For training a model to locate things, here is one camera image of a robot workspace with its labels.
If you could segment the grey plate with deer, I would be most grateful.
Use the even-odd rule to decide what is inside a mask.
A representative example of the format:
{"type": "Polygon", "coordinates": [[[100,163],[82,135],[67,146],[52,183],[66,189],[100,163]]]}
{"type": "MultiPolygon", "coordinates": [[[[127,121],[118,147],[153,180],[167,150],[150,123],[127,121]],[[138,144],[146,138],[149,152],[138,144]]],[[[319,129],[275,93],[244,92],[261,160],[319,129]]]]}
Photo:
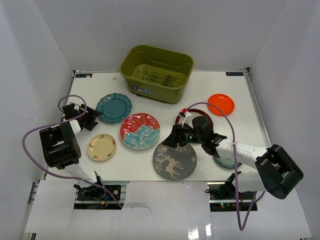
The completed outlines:
{"type": "Polygon", "coordinates": [[[158,174],[170,181],[188,178],[197,166],[197,154],[190,144],[172,148],[160,143],[154,150],[152,160],[158,174]]]}

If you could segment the teal scalloped plate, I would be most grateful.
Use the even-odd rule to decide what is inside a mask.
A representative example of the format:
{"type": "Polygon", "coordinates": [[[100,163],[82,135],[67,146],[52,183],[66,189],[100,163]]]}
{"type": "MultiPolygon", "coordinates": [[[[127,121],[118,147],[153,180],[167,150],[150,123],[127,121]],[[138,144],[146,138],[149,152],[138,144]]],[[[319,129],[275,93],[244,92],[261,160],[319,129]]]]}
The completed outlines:
{"type": "Polygon", "coordinates": [[[101,122],[113,125],[125,120],[132,108],[132,102],[126,95],[111,93],[99,100],[95,110],[102,113],[98,116],[101,122]]]}

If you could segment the red plate with teal flower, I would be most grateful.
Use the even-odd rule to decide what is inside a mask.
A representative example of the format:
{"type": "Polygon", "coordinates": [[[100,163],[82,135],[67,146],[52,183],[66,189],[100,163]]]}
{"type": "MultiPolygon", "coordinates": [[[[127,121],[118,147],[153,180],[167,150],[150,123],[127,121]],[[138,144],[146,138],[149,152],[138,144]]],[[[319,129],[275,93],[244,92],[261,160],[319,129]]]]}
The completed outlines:
{"type": "Polygon", "coordinates": [[[122,143],[134,150],[153,146],[160,138],[158,120],[148,113],[135,113],[123,120],[119,129],[122,143]]]}

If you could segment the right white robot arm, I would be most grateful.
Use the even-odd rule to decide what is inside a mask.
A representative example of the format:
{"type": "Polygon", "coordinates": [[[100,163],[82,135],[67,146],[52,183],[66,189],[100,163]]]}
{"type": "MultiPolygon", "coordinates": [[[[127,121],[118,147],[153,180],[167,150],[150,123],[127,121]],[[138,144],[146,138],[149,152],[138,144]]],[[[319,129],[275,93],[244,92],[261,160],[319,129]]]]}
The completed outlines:
{"type": "Polygon", "coordinates": [[[163,145],[177,148],[189,143],[200,144],[202,149],[215,159],[231,159],[251,167],[253,172],[236,171],[226,181],[226,195],[236,200],[244,192],[268,192],[283,200],[304,178],[302,170],[277,144],[271,147],[256,147],[214,132],[204,116],[192,120],[192,126],[175,124],[163,145]]]}

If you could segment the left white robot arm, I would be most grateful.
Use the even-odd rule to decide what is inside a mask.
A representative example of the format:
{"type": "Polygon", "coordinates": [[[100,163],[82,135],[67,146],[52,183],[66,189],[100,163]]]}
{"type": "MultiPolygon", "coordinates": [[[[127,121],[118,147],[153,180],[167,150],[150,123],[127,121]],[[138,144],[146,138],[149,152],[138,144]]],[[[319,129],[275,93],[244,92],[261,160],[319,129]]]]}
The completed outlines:
{"type": "Polygon", "coordinates": [[[93,130],[98,124],[96,118],[103,113],[84,104],[70,103],[62,107],[63,122],[39,131],[43,155],[50,168],[56,168],[78,178],[82,188],[87,186],[81,181],[92,183],[88,193],[99,200],[105,196],[106,187],[102,184],[100,176],[80,162],[81,148],[76,139],[76,134],[83,129],[93,130]]]}

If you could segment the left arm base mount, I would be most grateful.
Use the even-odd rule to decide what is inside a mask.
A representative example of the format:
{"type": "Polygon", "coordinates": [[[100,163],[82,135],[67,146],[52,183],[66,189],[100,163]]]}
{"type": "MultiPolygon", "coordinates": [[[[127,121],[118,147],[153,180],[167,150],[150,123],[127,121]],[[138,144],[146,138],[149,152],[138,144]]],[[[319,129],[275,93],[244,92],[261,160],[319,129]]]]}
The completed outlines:
{"type": "Polygon", "coordinates": [[[73,208],[75,210],[121,210],[124,205],[122,186],[107,184],[104,187],[110,194],[101,188],[90,186],[88,190],[77,189],[73,208]]]}

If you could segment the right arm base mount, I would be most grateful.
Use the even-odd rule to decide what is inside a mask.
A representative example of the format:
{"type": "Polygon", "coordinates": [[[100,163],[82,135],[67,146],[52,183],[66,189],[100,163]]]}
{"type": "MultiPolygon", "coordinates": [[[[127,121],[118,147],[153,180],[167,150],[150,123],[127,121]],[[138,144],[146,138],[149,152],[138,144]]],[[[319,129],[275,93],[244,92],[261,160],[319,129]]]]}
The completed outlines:
{"type": "MultiPolygon", "coordinates": [[[[233,180],[235,174],[222,182],[209,182],[205,192],[209,196],[209,205],[211,212],[235,212],[236,209],[236,193],[233,180]]],[[[254,196],[253,191],[239,192],[239,210],[245,212],[249,209],[252,198],[254,196]]]]}

